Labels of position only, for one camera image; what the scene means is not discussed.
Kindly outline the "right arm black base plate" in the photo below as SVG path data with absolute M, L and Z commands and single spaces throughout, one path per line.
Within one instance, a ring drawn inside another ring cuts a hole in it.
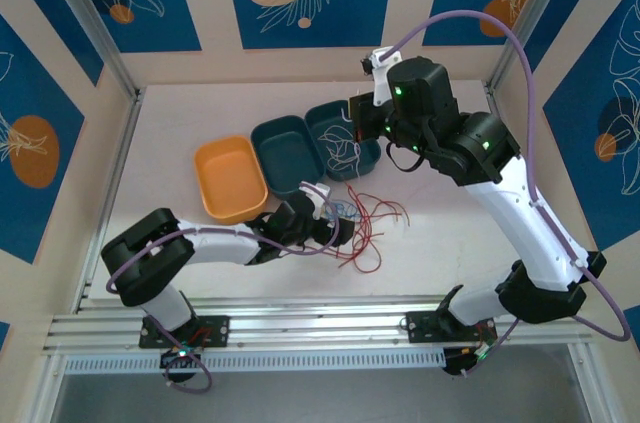
M 404 327 L 410 343 L 493 343 L 498 334 L 492 319 L 464 325 L 447 312 L 412 311 L 405 315 Z

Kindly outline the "teal plastic bin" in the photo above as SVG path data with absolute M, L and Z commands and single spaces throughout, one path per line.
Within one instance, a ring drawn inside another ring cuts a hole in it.
M 327 176 L 338 182 L 371 173 L 381 157 L 376 140 L 355 141 L 347 113 L 347 101 L 336 100 L 311 108 L 304 117 Z
M 326 170 L 305 121 L 286 115 L 257 125 L 250 135 L 270 192 L 286 199 L 301 182 L 320 182 Z

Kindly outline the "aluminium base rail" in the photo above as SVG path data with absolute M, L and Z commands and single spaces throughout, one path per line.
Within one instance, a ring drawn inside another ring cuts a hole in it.
M 433 310 L 430 297 L 320 299 L 205 299 L 192 301 L 200 316 L 230 318 L 230 351 L 406 348 L 400 328 L 410 311 Z M 79 312 L 56 315 L 44 340 L 46 354 L 138 351 L 139 310 L 112 300 L 86 300 Z

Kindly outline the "orange plastic bin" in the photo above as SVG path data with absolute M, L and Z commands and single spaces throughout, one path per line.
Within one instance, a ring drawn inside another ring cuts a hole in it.
M 266 208 L 269 190 L 245 136 L 204 144 L 195 152 L 194 167 L 204 209 L 217 223 L 252 220 Z

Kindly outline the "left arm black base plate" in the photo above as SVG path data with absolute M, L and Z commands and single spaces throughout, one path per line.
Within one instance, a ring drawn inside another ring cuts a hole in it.
M 190 348 L 224 348 L 230 333 L 230 317 L 226 315 L 195 316 L 169 334 L 180 344 Z M 175 344 L 152 322 L 142 320 L 138 346 L 142 349 L 168 349 Z

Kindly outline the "aluminium frame post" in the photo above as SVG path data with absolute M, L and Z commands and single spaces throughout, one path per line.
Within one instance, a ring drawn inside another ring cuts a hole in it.
M 527 0 L 512 30 L 517 41 L 525 46 L 542 17 L 550 0 Z M 507 40 L 502 47 L 500 58 L 486 83 L 487 88 L 495 92 L 506 78 L 508 70 L 517 58 L 515 44 Z
M 136 101 L 139 88 L 126 68 L 117 45 L 92 0 L 65 1 L 123 93 L 130 100 Z

